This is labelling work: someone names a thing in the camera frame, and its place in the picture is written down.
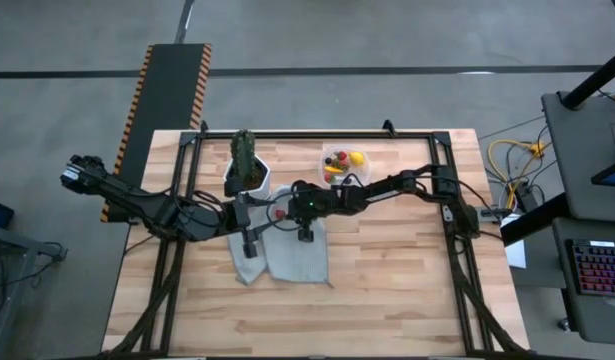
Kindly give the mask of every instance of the clear plastic bowl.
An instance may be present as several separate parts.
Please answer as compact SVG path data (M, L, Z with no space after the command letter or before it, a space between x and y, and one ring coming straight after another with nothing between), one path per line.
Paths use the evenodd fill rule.
M328 157L334 158L335 157L334 153L340 152L340 151L343 151L347 154L346 160L349 165L349 169L340 174L331 173L325 170L325 166L327 166L325 164L325 159ZM359 166L352 164L351 160L349 159L350 152L358 152L358 153L363 154L363 158L364 158L363 164ZM356 147L345 146L345 145L332 146L323 151L322 155L320 156L320 164L318 166L318 175L320 178L320 182L321 184L323 184L324 187L329 187L330 185L342 184L345 177L351 173L355 174L358 177L358 180L362 182L362 185L369 184L369 180L371 178L371 161L369 160L367 153L365 153L364 151ZM333 177L332 182L328 183L327 181L325 181L326 174L330 174ZM349 182L348 185L361 185L358 183L358 180L356 180L353 176L350 177L350 180L351 182Z

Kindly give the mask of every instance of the green plant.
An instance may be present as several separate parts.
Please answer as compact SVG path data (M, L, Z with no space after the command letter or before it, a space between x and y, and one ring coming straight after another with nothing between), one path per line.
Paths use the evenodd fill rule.
M239 130L231 138L232 175L238 177L248 190L259 187L263 180L255 147L256 139L249 130Z

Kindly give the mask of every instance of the caution stripe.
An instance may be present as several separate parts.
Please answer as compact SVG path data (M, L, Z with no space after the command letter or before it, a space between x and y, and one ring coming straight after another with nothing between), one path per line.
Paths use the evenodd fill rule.
M198 81L196 82L196 92L194 93L194 102L191 106L191 119L189 127L192 129L200 128L200 115L203 111L205 102L205 89L207 89L207 76L209 75L209 63L211 61L211 45L203 46L203 55L200 59L200 70L198 71Z
M145 81L145 75L147 74L147 68L149 67L149 60L151 59L151 53L153 50L153 46L147 47L147 53L145 54L145 61L143 62L143 66L140 68L140 76L138 79L138 84L136 85L136 91L134 92L134 97L131 101L131 107L129 109L129 115L127 116L127 122L125 123L125 130L123 131L123 137L120 140L120 147L118 148L118 155L116 155L116 161L114 163L114 175L118 175L120 173L120 165L123 162L123 157L125 156L125 149L127 148L127 140L129 140L129 134L131 133L131 127L134 124L134 118L136 116L136 109L138 108L138 100L140 98L140 92L143 88L143 83ZM100 215L100 221L108 222L109 221L109 204L105 201L105 205L103 206L103 213Z

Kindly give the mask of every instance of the potted plant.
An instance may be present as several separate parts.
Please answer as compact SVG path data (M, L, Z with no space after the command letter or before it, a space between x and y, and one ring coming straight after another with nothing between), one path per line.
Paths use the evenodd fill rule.
M223 180L237 177L245 191L257 199L270 194L269 167L255 153L256 139L249 130L239 130L231 138L231 161Z

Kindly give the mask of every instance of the black and orange striped board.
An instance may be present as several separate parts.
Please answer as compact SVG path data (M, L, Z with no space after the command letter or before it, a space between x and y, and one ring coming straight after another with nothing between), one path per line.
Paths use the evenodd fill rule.
M114 174L128 184L140 186L154 130L199 128L210 60L211 45L208 44L147 48L115 159ZM105 203L101 220L125 222L128 214Z

